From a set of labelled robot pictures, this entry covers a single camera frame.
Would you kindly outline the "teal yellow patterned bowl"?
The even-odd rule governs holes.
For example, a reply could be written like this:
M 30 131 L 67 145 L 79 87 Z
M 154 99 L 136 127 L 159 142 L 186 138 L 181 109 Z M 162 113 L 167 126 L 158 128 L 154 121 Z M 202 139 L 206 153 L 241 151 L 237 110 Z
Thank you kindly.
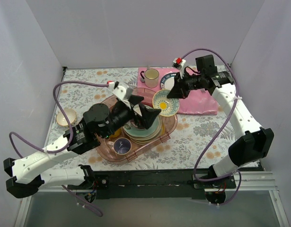
M 180 102 L 178 98 L 167 98 L 170 90 L 162 89 L 155 93 L 152 98 L 152 106 L 155 109 L 160 109 L 160 115 L 170 117 L 179 111 Z

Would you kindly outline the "cream yellow floral plate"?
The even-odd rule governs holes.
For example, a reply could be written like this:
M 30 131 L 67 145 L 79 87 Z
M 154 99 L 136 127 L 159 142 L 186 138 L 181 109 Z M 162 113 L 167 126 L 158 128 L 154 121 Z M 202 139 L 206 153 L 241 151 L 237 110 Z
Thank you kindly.
M 164 132 L 165 132 L 165 126 L 162 125 L 159 133 L 157 135 L 155 135 L 153 138 L 148 139 L 148 140 L 137 140 L 137 139 L 131 138 L 131 141 L 133 141 L 133 142 L 135 142 L 136 144 L 139 144 L 139 145 L 145 145 L 145 144 L 148 144 L 148 143 L 154 141 L 155 139 L 157 139 L 161 135 L 163 135 Z

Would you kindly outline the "pink transparent plastic bin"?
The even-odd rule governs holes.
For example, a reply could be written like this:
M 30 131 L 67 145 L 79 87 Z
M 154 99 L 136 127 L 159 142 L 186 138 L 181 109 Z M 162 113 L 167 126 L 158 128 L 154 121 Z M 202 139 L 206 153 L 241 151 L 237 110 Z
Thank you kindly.
M 138 95 L 138 96 L 143 96 L 144 100 L 142 101 L 142 103 L 144 105 L 148 105 L 148 106 L 152 107 L 152 98 L 155 95 L 154 91 L 147 89 L 147 88 L 135 88 L 132 94 Z M 101 103 L 106 104 L 109 107 L 109 109 L 112 109 L 114 107 L 116 101 L 117 100 L 116 100 L 115 95 L 112 95 L 112 96 L 106 98 Z M 97 150 L 98 154 L 103 159 L 105 159 L 107 161 L 116 162 L 116 163 L 130 162 L 130 161 L 136 159 L 139 155 L 149 151 L 150 149 L 154 148 L 155 146 L 157 146 L 163 142 L 166 142 L 167 140 L 170 139 L 171 133 L 175 130 L 175 128 L 177 126 L 177 115 L 175 114 L 171 117 L 160 116 L 160 121 L 162 121 L 162 124 L 160 124 L 160 125 L 165 126 L 164 134 L 148 144 L 145 144 L 145 145 L 136 144 L 135 142 L 131 141 L 131 138 L 129 137 L 129 135 L 126 132 L 124 132 L 123 128 L 121 128 L 122 133 L 117 138 L 108 138 L 108 139 L 98 138 L 101 145 L 99 147 L 97 147 L 96 150 Z M 118 138 L 127 138 L 130 140 L 130 142 L 132 144 L 132 149 L 128 152 L 128 154 L 118 155 L 107 145 L 107 143 L 109 141 L 115 141 Z

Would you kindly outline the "pink mug purple inside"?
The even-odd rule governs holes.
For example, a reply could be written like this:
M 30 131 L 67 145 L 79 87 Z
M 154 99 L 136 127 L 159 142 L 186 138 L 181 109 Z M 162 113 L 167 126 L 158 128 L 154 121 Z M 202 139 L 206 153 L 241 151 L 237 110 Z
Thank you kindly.
M 127 138 L 109 141 L 107 145 L 118 155 L 126 155 L 132 149 L 132 144 Z

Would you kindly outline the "yellow mug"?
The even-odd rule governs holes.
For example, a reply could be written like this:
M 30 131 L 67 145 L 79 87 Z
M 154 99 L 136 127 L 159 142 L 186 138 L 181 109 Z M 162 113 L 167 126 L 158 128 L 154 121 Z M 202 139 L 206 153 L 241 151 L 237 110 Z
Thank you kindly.
M 119 137 L 121 135 L 121 133 L 122 133 L 122 130 L 118 129 L 118 130 L 115 131 L 114 134 L 110 135 L 110 138 L 117 138 L 117 137 Z

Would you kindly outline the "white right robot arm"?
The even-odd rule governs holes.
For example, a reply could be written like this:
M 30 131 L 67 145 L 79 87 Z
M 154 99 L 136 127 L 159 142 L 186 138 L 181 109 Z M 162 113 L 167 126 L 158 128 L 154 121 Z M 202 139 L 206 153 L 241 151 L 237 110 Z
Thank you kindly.
M 221 187 L 225 177 L 240 167 L 267 156 L 274 138 L 270 128 L 263 126 L 249 112 L 238 95 L 238 86 L 227 71 L 218 72 L 212 55 L 196 58 L 199 73 L 189 75 L 186 61 L 176 58 L 173 67 L 179 72 L 174 77 L 174 86 L 168 98 L 186 99 L 192 90 L 204 89 L 217 101 L 234 129 L 236 141 L 229 147 L 221 161 L 209 167 L 206 177 L 199 181 L 208 182 L 213 188 Z

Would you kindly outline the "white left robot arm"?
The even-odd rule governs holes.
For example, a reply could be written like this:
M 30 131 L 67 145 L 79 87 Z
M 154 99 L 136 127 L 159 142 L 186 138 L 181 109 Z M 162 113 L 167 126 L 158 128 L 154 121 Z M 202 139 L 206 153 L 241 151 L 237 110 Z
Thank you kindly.
M 90 166 L 61 170 L 53 167 L 99 147 L 99 138 L 108 139 L 130 121 L 145 129 L 151 127 L 161 110 L 145 106 L 143 100 L 142 96 L 133 95 L 129 103 L 118 100 L 112 109 L 104 103 L 94 104 L 76 126 L 41 151 L 21 159 L 5 159 L 4 171 L 10 176 L 7 191 L 15 198 L 25 198 L 45 186 L 75 185 L 90 189 L 97 181 Z

